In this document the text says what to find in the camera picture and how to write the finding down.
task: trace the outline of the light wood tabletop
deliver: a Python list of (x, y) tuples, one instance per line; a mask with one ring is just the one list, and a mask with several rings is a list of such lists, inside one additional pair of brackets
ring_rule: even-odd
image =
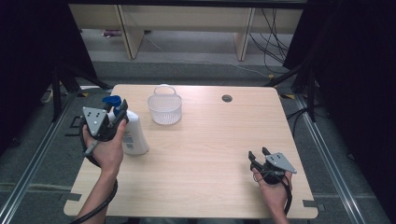
[[(318, 215), (303, 205), (314, 199), (275, 89), (173, 86), (182, 98), (181, 120), (159, 125), (147, 102), (155, 87), (117, 85), (112, 92), (139, 115), (149, 151), (124, 155), (108, 216), (268, 218), (248, 159), (251, 150), (263, 163), (262, 147), (282, 152), (297, 170), (288, 217)], [(223, 95), (233, 99), (226, 103)], [(67, 215), (78, 213), (99, 174), (84, 160), (71, 190), (81, 197), (66, 202)]]

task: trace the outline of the white bottle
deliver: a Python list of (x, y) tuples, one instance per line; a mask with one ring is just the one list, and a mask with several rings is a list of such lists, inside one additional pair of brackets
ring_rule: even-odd
[[(118, 95), (107, 96), (103, 102), (114, 106), (113, 112), (108, 113), (109, 120), (113, 120), (119, 112), (121, 100)], [(122, 149), (124, 153), (129, 155), (142, 155), (149, 151), (149, 144), (143, 135), (142, 127), (140, 125), (139, 116), (136, 113), (127, 110), (127, 117), (129, 122), (125, 127), (125, 134), (122, 137)]]

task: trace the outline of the white plastic basket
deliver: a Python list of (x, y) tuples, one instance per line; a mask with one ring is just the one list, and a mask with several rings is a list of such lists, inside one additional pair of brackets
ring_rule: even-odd
[[(159, 88), (172, 89), (173, 93), (158, 93)], [(162, 84), (154, 89), (154, 94), (148, 98), (148, 108), (152, 119), (159, 124), (174, 124), (181, 118), (181, 97), (175, 88)]]

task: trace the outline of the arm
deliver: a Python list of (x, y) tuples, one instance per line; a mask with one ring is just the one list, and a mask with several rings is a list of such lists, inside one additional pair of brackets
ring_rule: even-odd
[[(93, 209), (102, 204), (113, 190), (114, 182), (120, 170), (123, 159), (122, 137), (125, 133), (126, 121), (120, 123), (117, 133), (111, 141), (99, 143), (92, 152), (93, 157), (101, 167), (101, 174), (93, 187), (90, 196), (78, 213), (78, 218), (90, 213)], [(83, 128), (84, 140), (89, 146), (93, 139), (88, 134), (87, 127)], [(107, 207), (101, 212), (91, 217), (84, 223), (105, 223)]]
[[(276, 224), (289, 223), (284, 212), (285, 203), (288, 199), (285, 188), (280, 183), (276, 185), (269, 185), (265, 183), (265, 181), (262, 179), (262, 175), (257, 169), (253, 168), (252, 171), (255, 175), (255, 178), (259, 180), (258, 183), (260, 186), (260, 191), (262, 192), (262, 199), (264, 200), (265, 205), (267, 205), (274, 222)], [(283, 179), (285, 183), (288, 183), (286, 178), (289, 180), (291, 189), (291, 172), (286, 172), (285, 178)]]

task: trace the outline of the hand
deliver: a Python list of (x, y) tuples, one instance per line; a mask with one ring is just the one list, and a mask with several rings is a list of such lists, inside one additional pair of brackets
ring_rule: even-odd
[[(255, 179), (259, 180), (258, 183), (260, 191), (262, 192), (262, 199), (270, 210), (275, 223), (289, 223), (284, 213), (285, 203), (288, 199), (285, 187), (281, 183), (275, 185), (267, 184), (262, 179), (262, 174), (260, 174), (256, 168), (253, 168), (252, 172)], [(282, 181), (288, 185), (288, 180), (291, 190), (291, 172), (289, 171), (285, 173), (285, 177), (283, 177)]]
[[(122, 137), (125, 133), (126, 120), (120, 122), (117, 133), (113, 139), (108, 142), (99, 142), (93, 150), (92, 155), (99, 163), (102, 173), (117, 175), (120, 164), (123, 159)], [(88, 133), (87, 125), (83, 127), (83, 136), (85, 145), (88, 147), (94, 139)]]

